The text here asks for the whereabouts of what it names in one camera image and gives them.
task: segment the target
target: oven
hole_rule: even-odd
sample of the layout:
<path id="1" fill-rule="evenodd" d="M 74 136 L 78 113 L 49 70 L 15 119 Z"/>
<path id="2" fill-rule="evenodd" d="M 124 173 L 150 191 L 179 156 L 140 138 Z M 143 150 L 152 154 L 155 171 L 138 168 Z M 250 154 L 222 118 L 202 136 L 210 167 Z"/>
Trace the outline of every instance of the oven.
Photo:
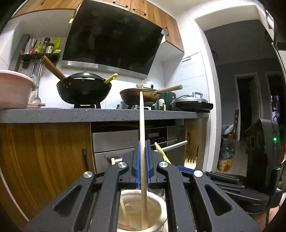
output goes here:
<path id="1" fill-rule="evenodd" d="M 92 134 L 94 166 L 96 173 L 105 172 L 111 166 L 111 158 L 116 163 L 122 160 L 125 153 L 133 151 L 135 142 L 139 140 L 139 130 L 99 132 Z M 145 139 L 149 139 L 152 150 L 157 142 L 164 148 L 185 140 L 185 126 L 168 126 L 145 129 Z M 184 165 L 184 146 L 166 152 L 174 165 Z"/>

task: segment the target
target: green appliance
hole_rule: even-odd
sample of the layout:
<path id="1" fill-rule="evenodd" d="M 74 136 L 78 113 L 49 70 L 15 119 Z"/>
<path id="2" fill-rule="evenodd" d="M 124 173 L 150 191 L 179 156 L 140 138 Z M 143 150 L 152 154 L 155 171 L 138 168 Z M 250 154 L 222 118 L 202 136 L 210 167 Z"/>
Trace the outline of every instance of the green appliance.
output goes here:
<path id="1" fill-rule="evenodd" d="M 156 110 L 159 110 L 159 99 L 164 99 L 166 110 L 172 110 L 172 101 L 176 99 L 176 94 L 173 92 L 160 93 L 156 101 Z"/>

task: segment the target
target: gray countertop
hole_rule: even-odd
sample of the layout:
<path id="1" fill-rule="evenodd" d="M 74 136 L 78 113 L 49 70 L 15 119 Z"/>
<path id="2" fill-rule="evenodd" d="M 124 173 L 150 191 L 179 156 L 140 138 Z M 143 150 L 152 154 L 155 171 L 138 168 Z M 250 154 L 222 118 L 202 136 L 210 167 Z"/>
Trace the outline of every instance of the gray countertop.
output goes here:
<path id="1" fill-rule="evenodd" d="M 145 110 L 145 120 L 208 118 L 208 113 Z M 11 109 L 0 111 L 0 123 L 66 123 L 138 121 L 139 110 L 128 109 Z"/>

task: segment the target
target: spice rack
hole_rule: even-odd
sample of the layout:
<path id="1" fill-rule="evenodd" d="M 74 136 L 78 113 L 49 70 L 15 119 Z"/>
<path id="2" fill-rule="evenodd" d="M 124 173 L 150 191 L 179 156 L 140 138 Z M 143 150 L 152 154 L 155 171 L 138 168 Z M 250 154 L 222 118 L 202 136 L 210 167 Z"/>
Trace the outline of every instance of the spice rack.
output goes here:
<path id="1" fill-rule="evenodd" d="M 60 54 L 56 54 L 56 53 L 35 53 L 32 55 L 29 54 L 25 54 L 25 55 L 21 55 L 22 61 L 23 61 L 23 68 L 27 69 L 29 67 L 29 63 L 30 62 L 34 62 L 35 59 L 41 59 L 43 56 L 46 56 L 49 58 L 49 60 L 56 64 L 59 60 Z"/>

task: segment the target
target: spice bottle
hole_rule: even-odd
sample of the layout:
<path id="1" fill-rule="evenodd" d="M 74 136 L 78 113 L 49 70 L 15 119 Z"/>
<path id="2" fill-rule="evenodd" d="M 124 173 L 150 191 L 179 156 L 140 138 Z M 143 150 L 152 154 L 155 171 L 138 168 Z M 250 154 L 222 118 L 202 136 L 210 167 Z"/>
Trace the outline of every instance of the spice bottle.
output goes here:
<path id="1" fill-rule="evenodd" d="M 43 46 L 42 46 L 42 49 L 41 49 L 41 52 L 40 53 L 45 53 L 46 52 L 46 49 L 47 49 L 47 45 L 49 43 L 51 39 L 49 37 L 46 37 L 44 42 L 43 42 Z"/>
<path id="2" fill-rule="evenodd" d="M 53 52 L 53 47 L 54 47 L 54 44 L 53 44 L 53 43 L 49 43 L 49 44 L 48 44 L 48 47 L 47 47 L 47 52 L 46 52 L 46 53 L 52 53 L 52 52 Z"/>

